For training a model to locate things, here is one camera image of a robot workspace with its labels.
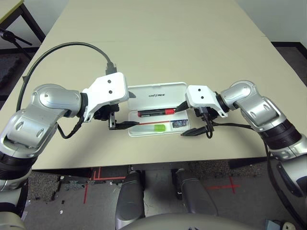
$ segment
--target white wall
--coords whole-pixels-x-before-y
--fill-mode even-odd
[[[61,15],[67,3],[68,0],[24,0],[25,6],[45,34],[50,31],[51,27]],[[33,43],[33,46],[40,46],[40,41],[37,39],[22,17],[19,17],[15,22],[13,22],[12,25],[7,28],[7,30],[12,31],[16,36]],[[22,42],[19,42],[19,44],[22,47],[29,47]],[[0,49],[7,48],[15,48],[15,46],[0,38]]]
[[[307,0],[236,2],[270,41],[302,42],[307,47]]]
[[[301,42],[307,47],[307,0],[236,0],[258,28],[271,41]],[[68,0],[25,0],[24,3],[47,34]],[[40,42],[20,17],[9,28],[39,46]],[[0,49],[15,48],[0,39]]]
[[[305,35],[301,39],[301,43],[307,48],[307,0],[305,3]]]

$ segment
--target black cable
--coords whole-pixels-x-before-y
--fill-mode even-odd
[[[17,106],[16,106],[16,111],[19,111],[21,108],[21,103],[23,101],[23,97],[24,97],[24,91],[27,87],[27,84],[31,78],[31,75],[33,74],[34,70],[36,69],[36,67],[38,66],[38,64],[45,58],[47,57],[49,54],[51,54],[52,52],[61,49],[63,47],[67,47],[67,46],[87,46],[90,47],[94,50],[96,50],[97,52],[99,52],[100,54],[102,54],[105,59],[107,60],[107,69],[106,69],[106,73],[110,74],[110,73],[114,73],[116,72],[116,67],[114,66],[114,64],[111,62],[110,58],[107,56],[107,54],[102,51],[101,49],[95,47],[94,45],[88,44],[88,43],[84,43],[84,42],[68,42],[68,43],[64,43],[64,44],[60,44],[58,46],[55,46],[53,48],[51,48],[50,50],[46,51],[45,53],[42,54],[42,56],[40,56],[35,62],[34,64],[31,66],[28,74],[26,76],[23,77],[23,85],[20,89],[20,93],[18,96],[18,101],[17,101]],[[84,120],[82,120],[81,118],[79,119],[78,123],[75,125],[75,127],[73,128],[73,130],[66,136],[62,130],[62,128],[59,126],[58,124],[58,130],[61,134],[61,136],[64,139],[70,138],[73,134],[75,134],[78,129],[81,127],[81,124]]]
[[[233,127],[247,128],[253,130],[253,128],[250,125],[243,125],[237,123],[216,123],[212,121],[212,126],[233,126]]]
[[[231,126],[231,127],[241,127],[241,128],[247,128],[247,129],[252,129],[251,126],[249,125],[243,125],[243,124],[236,124],[236,123],[216,123],[214,121],[212,121],[212,126]],[[291,214],[291,216],[293,217],[293,219],[303,228],[303,229],[307,229],[307,225],[306,223],[302,220],[302,218],[300,217],[300,215],[295,211],[295,209],[293,208],[292,204],[290,203],[289,199],[287,198],[287,196],[284,194],[283,190],[279,187],[279,185],[277,184],[277,181],[275,179],[275,176],[273,174],[273,169],[272,169],[272,165],[271,165],[271,159],[270,159],[270,152],[268,150],[268,146],[265,142],[264,143],[264,147],[265,147],[265,152],[267,155],[267,170],[268,170],[268,175],[269,175],[269,179],[270,182],[274,188],[274,190],[276,191],[280,201],[282,202],[283,206],[287,209],[287,211]]]
[[[24,96],[24,91],[27,87],[27,84],[30,80],[30,77],[32,75],[32,73],[34,72],[34,70],[36,69],[36,67],[38,66],[38,64],[45,58],[47,57],[49,54],[51,54],[52,52],[58,50],[58,49],[61,49],[63,47],[67,47],[67,46],[87,46],[87,47],[90,47],[94,50],[96,50],[97,52],[99,52],[100,54],[102,54],[105,59],[107,60],[108,63],[112,63],[110,58],[107,56],[107,54],[102,51],[101,49],[95,47],[94,45],[91,45],[91,44],[88,44],[88,43],[84,43],[84,42],[68,42],[68,43],[64,43],[64,44],[61,44],[61,45],[58,45],[58,46],[55,46],[53,48],[51,48],[50,50],[46,51],[45,53],[42,54],[42,56],[40,56],[35,62],[34,64],[32,65],[32,67],[30,68],[28,74],[26,76],[23,77],[24,79],[24,82],[23,82],[23,85],[20,89],[20,93],[19,93],[19,97],[18,97],[18,101],[17,101],[17,107],[16,107],[16,111],[20,110],[20,107],[21,107],[21,103],[22,103],[22,100],[23,100],[23,96]]]
[[[58,124],[58,130],[59,130],[59,133],[61,134],[61,136],[64,138],[64,139],[68,139],[68,138],[71,138],[77,131],[78,129],[81,127],[82,123],[84,121],[84,116],[81,116],[79,118],[79,121],[77,122],[77,124],[75,125],[75,127],[73,128],[73,130],[66,136],[63,132],[63,129],[59,126]]]
[[[212,126],[212,123],[209,121],[207,115],[203,115],[203,118],[205,120],[205,122],[207,123],[207,129],[208,129],[208,132],[206,132],[206,136],[208,139],[211,139],[213,137],[213,126]]]

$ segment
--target robotic arm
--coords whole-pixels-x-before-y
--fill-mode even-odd
[[[38,155],[57,130],[61,117],[80,118],[73,131],[82,122],[93,118],[109,119],[109,129],[125,129],[136,122],[116,124],[114,112],[118,103],[128,100],[129,92],[122,73],[114,73],[96,79],[82,93],[47,84],[37,87],[31,103],[16,112],[0,134],[0,226],[25,229],[19,219],[24,204],[20,204],[23,188]],[[240,108],[241,114],[280,161],[278,165],[287,187],[296,196],[306,195],[307,139],[286,119],[274,103],[260,94],[250,81],[239,81],[220,94],[207,86],[190,85],[186,101],[176,112],[194,108],[207,125],[186,131],[182,136],[206,133],[211,138],[213,120],[217,116],[228,117],[229,110]]]
[[[226,118],[229,110],[239,108],[250,127],[268,145],[275,159],[280,161],[277,169],[288,189],[296,196],[306,196],[306,136],[296,130],[270,99],[258,93],[254,83],[238,81],[220,94],[212,92],[207,86],[190,85],[186,91],[186,101],[177,107],[176,112],[187,108],[194,108],[196,116],[201,116],[207,125],[188,130],[182,136],[206,133],[209,138],[212,137],[213,120],[217,116]]]
[[[24,204],[20,203],[20,197],[23,187],[27,186],[31,167],[55,134],[61,117],[79,117],[71,132],[75,133],[83,121],[111,119],[109,113],[114,119],[114,112],[119,110],[118,103],[128,98],[125,77],[119,72],[97,78],[83,92],[66,90],[55,84],[35,88],[30,104],[17,111],[0,134],[1,215],[6,218],[18,217],[12,212],[21,215]],[[136,124],[113,123],[111,129],[125,129]]]

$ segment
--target tabletop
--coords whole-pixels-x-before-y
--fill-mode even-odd
[[[236,81],[252,81],[300,132],[307,131],[305,85],[233,0],[71,0],[29,66],[51,47],[75,41],[104,50],[130,86],[183,81],[220,92]],[[105,67],[92,49],[60,49],[33,73],[22,108],[38,85],[82,91],[105,74]],[[0,111],[0,130],[15,111],[21,85],[19,80]],[[127,103],[119,106],[117,121],[128,120]],[[194,111],[188,115],[191,127],[204,126]],[[68,134],[77,121],[61,118],[59,124]],[[239,110],[216,121],[246,124]],[[242,128],[216,127],[212,139],[179,134],[132,138],[127,130],[110,131],[107,122],[93,120],[70,139],[56,132],[33,169],[262,156],[261,138]]]
[[[24,0],[0,0],[0,23],[3,22]]]

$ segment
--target white pen case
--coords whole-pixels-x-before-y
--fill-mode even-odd
[[[188,114],[181,111],[169,115],[149,115],[140,117],[139,111],[156,109],[175,109],[186,100],[187,84],[184,82],[161,83],[151,85],[129,86],[132,93],[128,100],[129,121],[139,122],[140,125],[128,129],[131,137],[143,137],[182,133],[190,129]],[[139,131],[139,126],[154,126],[163,124],[165,131]]]

